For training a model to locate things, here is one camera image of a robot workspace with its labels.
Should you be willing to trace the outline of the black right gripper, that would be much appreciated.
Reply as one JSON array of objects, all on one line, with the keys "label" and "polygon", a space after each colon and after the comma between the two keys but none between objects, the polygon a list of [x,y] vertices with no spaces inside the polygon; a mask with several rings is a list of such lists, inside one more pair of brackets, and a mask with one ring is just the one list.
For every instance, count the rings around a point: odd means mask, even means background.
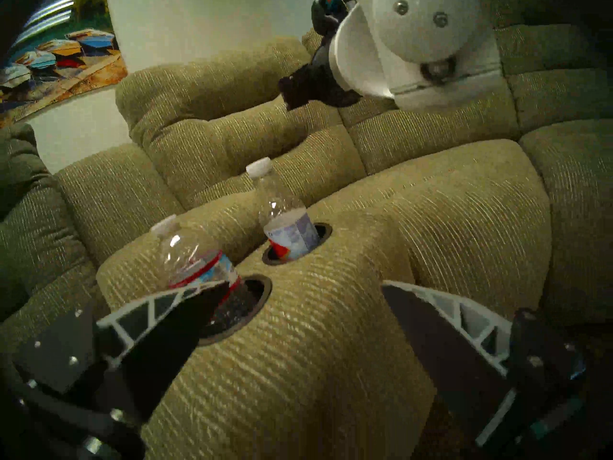
[{"label": "black right gripper", "polygon": [[314,0],[311,21],[321,43],[311,61],[278,81],[278,90],[287,111],[319,101],[335,108],[358,103],[362,96],[354,90],[343,90],[336,82],[329,61],[330,45],[342,21],[356,0]]}]

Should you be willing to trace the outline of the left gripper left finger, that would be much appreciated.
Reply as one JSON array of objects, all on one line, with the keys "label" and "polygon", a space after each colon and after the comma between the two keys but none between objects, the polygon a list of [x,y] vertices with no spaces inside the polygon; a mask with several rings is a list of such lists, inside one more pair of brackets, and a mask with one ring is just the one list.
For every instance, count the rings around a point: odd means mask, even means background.
[{"label": "left gripper left finger", "polygon": [[24,383],[95,412],[150,417],[229,289],[192,284],[96,319],[87,305],[57,318],[12,356]]}]

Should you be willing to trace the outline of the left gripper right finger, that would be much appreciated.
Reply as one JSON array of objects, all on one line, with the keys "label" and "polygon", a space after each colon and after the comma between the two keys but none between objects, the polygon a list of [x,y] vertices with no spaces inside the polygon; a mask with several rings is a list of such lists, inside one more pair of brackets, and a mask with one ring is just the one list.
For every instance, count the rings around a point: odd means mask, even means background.
[{"label": "left gripper right finger", "polygon": [[382,293],[474,441],[543,441],[585,410],[581,352],[536,311],[509,321],[471,299],[384,281]]}]

